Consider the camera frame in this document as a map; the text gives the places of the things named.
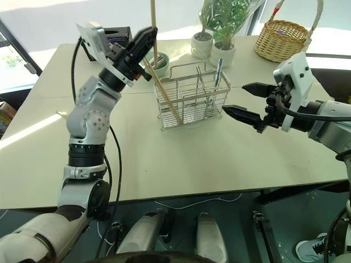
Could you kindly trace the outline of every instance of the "white table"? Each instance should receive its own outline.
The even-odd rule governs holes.
[[[256,81],[274,83],[272,71],[277,64],[259,57],[253,50],[254,41],[255,37],[241,37],[236,41],[234,66],[225,70],[232,87]],[[160,41],[159,47],[172,59],[173,55],[179,56],[189,50],[189,43],[189,40]],[[59,47],[0,141],[0,209],[56,205],[63,167],[68,160],[69,133],[65,120],[55,113],[70,112],[73,108],[70,90],[73,49],[72,44]],[[189,61],[194,59],[185,54],[172,63]],[[88,62],[80,52],[76,69],[79,87],[91,74],[96,75],[100,66]],[[310,99],[328,98],[316,82]],[[246,106],[264,115],[265,100],[241,88],[230,91],[227,104]],[[222,119],[197,128],[163,132],[157,115],[154,88],[146,81],[125,88],[111,114],[111,125],[122,148],[122,201],[347,178],[346,168],[335,160],[335,154],[308,139],[306,133],[296,130],[285,133],[269,127],[258,134],[249,125],[225,113]],[[42,125],[37,131],[32,129],[31,134],[4,146],[4,142],[8,144],[19,132],[45,119],[53,122]],[[114,175],[110,198],[113,201],[118,154],[110,134],[106,155]]]

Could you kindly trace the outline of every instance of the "white cable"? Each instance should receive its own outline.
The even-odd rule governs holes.
[[[206,203],[206,202],[208,202],[208,201],[213,201],[213,200],[219,200],[219,201],[228,202],[228,203],[229,203],[229,202],[234,202],[234,201],[238,200],[241,196],[242,196],[242,193],[239,194],[239,196],[236,197],[236,198],[233,199],[233,200],[226,200],[226,199],[222,199],[222,198],[220,198],[220,197],[216,197],[216,198],[207,199],[207,200],[204,200],[204,201],[201,201],[201,202],[197,202],[197,203],[194,203],[194,204],[189,204],[189,205],[186,205],[186,206],[184,206],[184,207],[170,207],[170,206],[168,206],[168,205],[166,205],[166,204],[162,204],[162,203],[157,202],[157,201],[154,201],[154,202],[155,202],[156,204],[159,204],[159,205],[163,206],[163,207],[167,207],[167,208],[171,208],[171,209],[175,209],[175,210],[181,210],[181,209],[193,207],[193,206],[195,206],[195,205],[202,204],[202,203]]]
[[[106,255],[105,255],[105,256],[108,256],[108,254],[109,254],[111,248],[114,246],[114,244],[115,244],[115,242],[112,243],[112,245],[110,246],[109,250],[106,252]]]
[[[100,238],[102,238],[102,236],[101,236],[101,234],[100,234],[100,230],[99,230],[99,221],[97,221],[98,222],[98,224],[97,224],[97,226],[98,226],[98,234],[99,234],[99,237]],[[104,239],[105,240],[105,242],[107,243],[107,244],[109,244],[109,245],[113,245],[115,242],[113,242],[113,243],[110,243],[109,241],[107,241],[106,239]]]
[[[8,212],[9,210],[6,210],[5,213],[2,214],[2,216],[0,216],[0,219],[4,217],[4,215],[6,215],[6,213]]]

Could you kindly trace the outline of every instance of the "floor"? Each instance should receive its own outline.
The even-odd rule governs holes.
[[[168,244],[159,240],[155,249],[193,253],[194,219],[200,212],[206,211],[216,219],[222,231],[230,262],[269,262],[263,238],[252,223],[252,211],[260,210],[271,221],[282,262],[298,263],[301,261],[297,259],[294,252],[296,243],[303,239],[313,239],[320,232],[326,232],[329,224],[343,208],[348,197],[347,193],[313,191],[260,207],[254,202],[254,197],[257,195],[257,192],[244,193],[240,199],[231,203],[210,201],[177,210],[172,240]],[[173,207],[182,207],[213,197],[235,199],[237,196],[238,193],[231,193],[177,198],[161,202]],[[123,220],[125,227],[129,228],[143,214],[159,207],[160,205],[152,201],[121,204],[116,220]],[[34,216],[35,214],[23,211],[8,211],[0,219],[0,237],[15,230]],[[100,224],[100,232],[103,232],[104,227],[104,224]],[[93,259],[98,243],[97,223],[94,221],[63,262],[85,262]]]

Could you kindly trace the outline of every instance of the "foot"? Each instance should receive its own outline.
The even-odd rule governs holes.
[[[301,241],[296,247],[296,255],[303,262],[313,262],[324,258],[324,239],[327,233],[321,233],[314,240]]]

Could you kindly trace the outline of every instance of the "wire basket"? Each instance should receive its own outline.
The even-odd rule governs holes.
[[[255,50],[260,56],[275,62],[282,62],[293,54],[307,50],[311,43],[311,35],[317,27],[323,11],[323,0],[318,0],[317,15],[310,31],[308,31],[303,26],[289,21],[274,20],[274,16],[283,2],[284,0],[281,0],[276,5],[269,21],[264,24],[255,45]]]
[[[202,67],[202,79],[196,72],[196,66]],[[180,77],[174,77],[177,71]],[[230,82],[222,71],[219,87],[214,91],[216,70],[206,70],[206,62],[198,61],[171,67],[171,75],[161,79],[163,89],[169,100],[165,100],[155,85],[158,110],[162,120],[162,130],[219,119],[222,106],[230,91]]]

